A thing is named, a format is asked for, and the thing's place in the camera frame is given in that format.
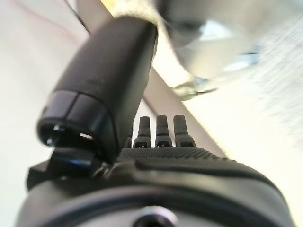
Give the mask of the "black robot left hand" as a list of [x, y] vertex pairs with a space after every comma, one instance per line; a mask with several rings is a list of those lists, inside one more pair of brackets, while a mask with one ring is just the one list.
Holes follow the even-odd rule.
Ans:
[[279, 189], [260, 172], [196, 146], [185, 117], [131, 132], [157, 28], [120, 17], [83, 45], [37, 122], [49, 160], [30, 167], [18, 227], [292, 227]]

